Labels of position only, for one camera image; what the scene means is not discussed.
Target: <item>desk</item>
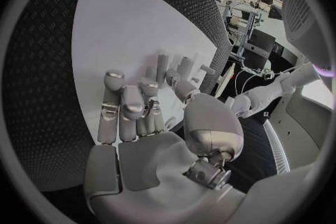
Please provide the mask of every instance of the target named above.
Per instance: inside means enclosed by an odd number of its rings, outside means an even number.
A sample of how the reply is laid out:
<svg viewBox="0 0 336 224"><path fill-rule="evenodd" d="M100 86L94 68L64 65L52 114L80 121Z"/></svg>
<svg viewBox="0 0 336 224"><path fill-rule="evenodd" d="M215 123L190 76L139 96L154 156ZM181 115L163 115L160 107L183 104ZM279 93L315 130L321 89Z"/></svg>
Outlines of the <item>desk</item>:
<svg viewBox="0 0 336 224"><path fill-rule="evenodd" d="M165 51L169 66L179 58L194 61L190 76L199 79L216 51L213 43L187 18L163 0L78 0L72 30L72 65L78 100L86 124L96 142L104 94L105 71L123 71L126 83L136 85L147 66L156 66ZM158 93L164 120L183 119L183 107L165 85Z"/></svg>

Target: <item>black perforated panel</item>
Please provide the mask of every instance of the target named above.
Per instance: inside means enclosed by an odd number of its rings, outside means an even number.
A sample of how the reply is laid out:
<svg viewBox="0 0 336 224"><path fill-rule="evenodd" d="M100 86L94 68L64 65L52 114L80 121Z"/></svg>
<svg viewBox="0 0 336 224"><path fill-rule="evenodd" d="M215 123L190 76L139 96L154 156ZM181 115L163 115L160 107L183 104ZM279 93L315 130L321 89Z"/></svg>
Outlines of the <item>black perforated panel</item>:
<svg viewBox="0 0 336 224"><path fill-rule="evenodd" d="M230 47L214 0L164 0L216 45L211 67L221 73ZM71 33L77 0L31 0L13 32L3 74L7 129L23 167L41 190L83 180L93 145L77 100ZM201 86L210 93L217 76Z"/></svg>

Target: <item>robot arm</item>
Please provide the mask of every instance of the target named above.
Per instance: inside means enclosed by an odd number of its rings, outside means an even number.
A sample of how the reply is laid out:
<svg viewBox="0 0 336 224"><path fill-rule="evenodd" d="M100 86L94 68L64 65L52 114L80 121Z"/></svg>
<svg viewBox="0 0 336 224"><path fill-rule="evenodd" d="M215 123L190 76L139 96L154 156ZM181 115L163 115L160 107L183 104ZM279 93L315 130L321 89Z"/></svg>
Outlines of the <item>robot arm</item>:
<svg viewBox="0 0 336 224"><path fill-rule="evenodd" d="M252 88L235 98L229 97L226 104L237 116L248 118L267 108L276 98L292 94L296 87L301 87L317 79L319 76L312 64L305 64L292 73L280 74L273 83L267 86Z"/></svg>

